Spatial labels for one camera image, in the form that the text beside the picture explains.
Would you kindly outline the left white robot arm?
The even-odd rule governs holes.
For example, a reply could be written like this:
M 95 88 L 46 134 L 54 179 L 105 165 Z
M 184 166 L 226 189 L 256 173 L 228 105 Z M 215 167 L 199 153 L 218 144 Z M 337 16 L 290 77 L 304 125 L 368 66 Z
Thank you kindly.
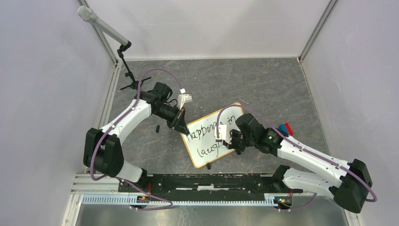
M 172 93 L 169 86 L 156 82 L 152 90 L 139 91 L 131 104 L 110 123 L 100 129 L 91 128 L 86 133 L 83 164 L 105 176 L 130 181 L 137 192 L 144 191 L 148 186 L 146 171 L 124 159 L 122 144 L 151 115 L 164 119 L 170 129 L 189 134 L 184 104 L 191 102 L 192 96 L 181 89 L 177 104 L 172 106 L 168 101 Z

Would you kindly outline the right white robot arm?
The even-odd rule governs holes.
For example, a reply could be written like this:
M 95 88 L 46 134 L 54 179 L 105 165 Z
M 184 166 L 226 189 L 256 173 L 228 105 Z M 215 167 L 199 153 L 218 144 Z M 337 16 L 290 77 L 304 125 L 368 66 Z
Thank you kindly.
M 235 121 L 238 129 L 224 129 L 229 149 L 239 152 L 254 147 L 265 154 L 297 163 L 309 173 L 280 166 L 272 187 L 277 192 L 288 188 L 301 189 L 332 198 L 337 205 L 352 213 L 360 213 L 366 202 L 375 202 L 373 185 L 366 164 L 359 160 L 340 160 L 299 142 L 276 128 L 265 128 L 255 117 L 246 113 Z

